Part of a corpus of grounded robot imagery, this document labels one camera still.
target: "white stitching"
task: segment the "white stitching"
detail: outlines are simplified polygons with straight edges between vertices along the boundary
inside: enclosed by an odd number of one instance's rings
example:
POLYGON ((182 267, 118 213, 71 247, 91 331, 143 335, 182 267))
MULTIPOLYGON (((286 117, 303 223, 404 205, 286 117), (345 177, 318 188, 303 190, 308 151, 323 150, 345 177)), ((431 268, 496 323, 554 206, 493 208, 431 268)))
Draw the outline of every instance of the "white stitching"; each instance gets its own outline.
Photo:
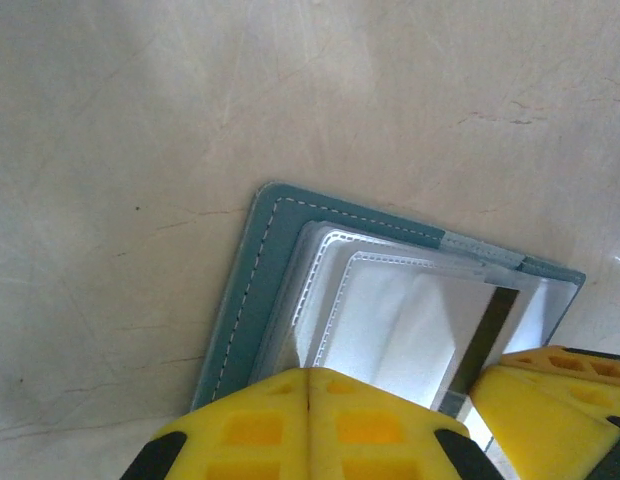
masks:
MULTIPOLYGON (((375 242, 371 241, 370 239, 366 239, 365 236, 364 238, 356 238, 359 235, 354 235, 354 234, 348 234, 345 233, 343 230, 341 231, 337 231, 337 232, 331 232, 328 235, 326 235, 323 238, 323 241, 321 242, 321 246, 319 248, 319 252, 314 256, 313 259, 313 264, 312 264, 312 269, 310 271, 310 275, 308 276, 308 279, 304 282, 303 285, 303 293, 301 294, 301 300, 299 301, 299 304, 297 305, 297 307, 294 309, 294 313, 292 315, 292 321, 291 321, 291 326, 294 327, 295 325, 298 324, 299 320, 300 320, 300 311, 303 309, 307 297, 308 297, 308 289, 311 287, 314 278, 317 274, 317 271, 319 269, 319 261, 321 260, 321 258, 323 257, 326 249, 328 248, 328 245, 332 243, 332 241, 334 239, 340 239, 340 240, 345 240, 347 242, 353 242, 353 241, 359 241, 365 244, 370 244, 370 245, 374 245, 375 242)), ((399 250, 407 250, 409 247, 397 247, 397 249, 399 250)), ((270 340, 272 338, 272 335, 274 334, 274 329, 270 330, 270 334, 268 335, 267 339, 262 340, 262 344, 264 345, 268 345, 270 343, 270 340)), ((283 342, 287 342, 290 338, 290 335, 292 335, 292 331, 289 330, 283 339, 283 342)), ((279 357, 277 357, 277 360, 275 362, 274 365, 274 370, 275 371, 279 371, 281 369, 281 362, 284 360, 284 356, 280 355, 279 357)))
MULTIPOLYGON (((345 217, 350 217, 350 218, 354 218, 356 220, 361 220, 361 221, 369 222, 369 223, 378 223, 379 225, 383 225, 384 227, 393 228, 395 230, 400 230, 402 232, 413 233, 415 235, 420 235, 422 237, 430 238, 432 240, 438 240, 439 239, 438 237, 434 237, 432 235, 428 235, 427 233, 418 232, 416 230, 411 230, 411 229, 399 227, 399 226, 396 226, 396 225, 391 225, 389 223, 386 223, 386 222, 383 222, 383 221, 380 221, 380 220, 368 219, 366 217, 359 217, 359 216, 354 215, 352 213, 343 212, 341 210, 336 210, 334 208, 329 208, 329 207, 325 207, 325 206, 315 205, 313 203, 307 203, 307 202, 304 202, 303 200, 297 200, 297 199, 291 198, 291 197, 279 197, 279 198, 277 198, 277 200, 275 200, 275 202, 274 202, 274 205, 272 206, 272 213, 270 215, 270 219, 268 220, 268 223, 266 224, 266 230, 265 230, 265 232, 263 232, 263 237, 261 237, 261 245, 259 246, 259 251, 257 252, 257 256, 256 256, 256 258, 254 260, 254 265, 252 267, 252 271, 250 272, 250 280, 248 281, 248 284, 246 285, 246 288, 245 288, 245 290, 243 292, 243 298, 241 299, 241 307, 239 307, 239 311, 237 312, 237 317, 236 317, 236 320, 234 322, 234 326, 232 328, 232 332, 230 334, 230 339, 228 341, 228 345, 226 347, 226 353, 225 353, 225 356, 224 356, 224 359, 223 359, 223 364, 221 365, 221 371, 219 372, 219 377, 217 378, 217 384, 215 385, 214 391, 212 392, 211 401, 214 401, 214 399, 217 396, 217 391, 219 390, 219 387, 221 386, 221 380, 223 378, 223 374, 225 372, 226 365, 228 363, 228 356, 230 354, 230 349, 232 348, 232 342, 234 341, 234 335, 235 335, 235 333, 237 331, 237 328, 239 328, 239 323, 240 323, 240 320, 241 320, 241 314, 243 313, 243 309, 245 307, 246 299, 248 298, 248 292, 250 291, 250 286, 252 285, 252 280, 254 279, 254 274, 257 271, 257 268, 259 267, 259 261, 260 261, 260 258, 261 258, 261 253, 263 252, 263 246, 264 246, 264 243, 265 243, 266 239, 268 238, 268 232, 270 230, 270 226, 272 225, 272 221, 274 220, 274 216, 277 213, 277 207, 278 207, 279 203, 281 201, 283 201, 283 200, 285 200, 286 202, 297 203, 299 205, 306 205, 306 206, 308 206, 310 208, 319 208, 320 210, 330 210, 333 213, 337 213, 337 214, 343 215, 345 217)), ((482 252, 482 253, 490 255, 490 252, 487 252, 487 251, 486 252, 482 252)), ((525 259, 521 263, 524 264, 524 265, 529 265, 529 266, 534 267, 534 268, 538 268, 538 269, 540 269, 542 271, 549 271, 549 270, 546 270, 543 267, 539 267, 539 266, 536 266, 536 265, 531 265, 529 263, 526 263, 525 259)), ((577 276, 574 276, 572 278, 575 281, 578 280, 577 276)))
POLYGON ((343 274, 343 280, 341 281, 341 285, 339 286, 339 291, 335 298, 334 306, 332 307, 332 313, 326 324, 325 331, 323 332, 321 343, 319 345, 319 349, 317 350, 317 355, 315 356, 315 360, 313 362, 313 366, 315 367, 319 366, 319 361, 321 360, 321 357, 323 356, 323 352, 325 351, 326 344, 328 343, 328 337, 330 336, 330 330, 332 329, 332 324, 334 322, 334 318, 337 313, 337 308, 339 304, 341 303, 341 297, 343 297, 343 292, 345 291, 345 288, 346 288, 346 282, 350 278, 350 272, 352 271, 355 260, 366 260, 370 262, 379 262, 379 263, 394 263, 394 264, 400 264, 400 265, 412 265, 412 266, 417 266, 417 267, 431 268, 433 270, 445 270, 449 272, 453 272, 453 271, 472 272, 472 269, 468 267, 453 267, 449 265, 434 266, 432 265, 432 262, 429 260, 414 260, 414 259, 398 260, 383 253, 358 252, 354 254, 352 258, 350 258, 350 260, 348 261, 348 265, 346 267, 345 273, 343 274))

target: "black stripe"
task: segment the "black stripe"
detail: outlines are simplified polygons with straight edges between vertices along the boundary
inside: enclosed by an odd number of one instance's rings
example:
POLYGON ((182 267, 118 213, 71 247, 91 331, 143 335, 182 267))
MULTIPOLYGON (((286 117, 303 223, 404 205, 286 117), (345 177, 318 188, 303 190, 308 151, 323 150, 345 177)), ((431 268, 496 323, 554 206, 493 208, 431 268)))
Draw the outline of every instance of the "black stripe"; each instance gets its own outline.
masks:
POLYGON ((441 413, 453 418, 459 415, 466 395, 479 378, 481 369, 488 355, 490 355, 490 350, 492 350, 494 342, 506 323, 518 295, 518 290, 503 287, 495 289, 466 353, 461 359, 459 368, 452 378, 448 391, 443 397, 439 407, 441 413))
POLYGON ((569 353, 578 353, 579 355, 605 358, 607 360, 620 360, 620 355, 614 353, 594 352, 592 350, 583 350, 581 348, 564 348, 563 350, 569 353))

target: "black rubber grip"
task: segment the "black rubber grip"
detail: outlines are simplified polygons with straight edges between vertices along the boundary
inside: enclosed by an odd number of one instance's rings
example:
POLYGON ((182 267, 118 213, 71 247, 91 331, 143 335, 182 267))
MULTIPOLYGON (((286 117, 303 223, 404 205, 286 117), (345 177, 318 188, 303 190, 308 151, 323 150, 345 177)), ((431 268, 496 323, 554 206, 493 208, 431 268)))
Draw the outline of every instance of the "black rubber grip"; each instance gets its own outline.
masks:
POLYGON ((437 430, 434 434, 461 480, 503 480, 479 445, 471 439, 447 429, 437 430))
POLYGON ((188 436, 170 432, 145 444, 121 480, 164 480, 188 436))
MULTIPOLYGON (((620 417, 608 417, 608 421, 620 428, 620 417)), ((586 480, 620 480, 620 439, 594 467, 586 480)))

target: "beige marble surface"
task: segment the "beige marble surface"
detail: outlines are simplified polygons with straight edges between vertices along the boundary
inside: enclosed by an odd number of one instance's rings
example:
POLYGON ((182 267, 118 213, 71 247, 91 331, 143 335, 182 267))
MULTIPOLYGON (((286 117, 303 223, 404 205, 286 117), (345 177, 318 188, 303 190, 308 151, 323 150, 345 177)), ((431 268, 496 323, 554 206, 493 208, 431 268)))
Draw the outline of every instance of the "beige marble surface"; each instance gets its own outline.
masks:
POLYGON ((0 0, 0 478, 184 412, 272 179, 581 269, 620 353, 620 1, 0 0))

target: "rectangular hole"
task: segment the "rectangular hole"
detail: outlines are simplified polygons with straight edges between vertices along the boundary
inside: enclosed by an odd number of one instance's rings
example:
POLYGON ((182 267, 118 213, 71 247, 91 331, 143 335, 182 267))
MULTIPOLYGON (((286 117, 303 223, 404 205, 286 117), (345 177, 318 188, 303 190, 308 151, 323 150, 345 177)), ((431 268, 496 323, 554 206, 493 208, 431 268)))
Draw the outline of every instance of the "rectangular hole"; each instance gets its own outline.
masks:
POLYGON ((279 480, 279 469, 276 462, 213 463, 208 467, 206 480, 279 480))
POLYGON ((337 418, 337 436, 341 443, 403 442, 403 432, 397 416, 377 410, 359 410, 340 414, 337 418))
POLYGON ((590 405, 612 407, 612 401, 610 401, 608 395, 594 388, 570 387, 570 394, 577 400, 590 405))
POLYGON ((333 395, 346 395, 355 392, 355 388, 352 385, 337 380, 331 381, 326 390, 333 395))
POLYGON ((283 437, 283 420, 276 412, 241 412, 226 425, 226 445, 279 445, 283 437))
POLYGON ((574 370, 576 372, 584 371, 583 365, 581 364, 581 362, 574 358, 557 357, 555 355, 551 355, 550 357, 548 357, 548 360, 550 360, 550 363, 557 368, 564 368, 566 370, 574 370))
POLYGON ((345 459, 345 480, 419 480, 414 462, 405 459, 345 459))
POLYGON ((541 383, 541 378, 536 375, 524 375, 524 377, 533 383, 541 383))
POLYGON ((602 375, 604 377, 620 378, 620 371, 617 370, 614 365, 606 365, 605 363, 594 362, 591 362, 590 365, 592 365, 594 371, 597 372, 599 375, 602 375))
POLYGON ((286 383, 286 384, 279 385, 279 386, 273 388, 268 393, 270 395, 287 395, 289 393, 292 393, 293 391, 294 391, 294 387, 292 385, 286 383))

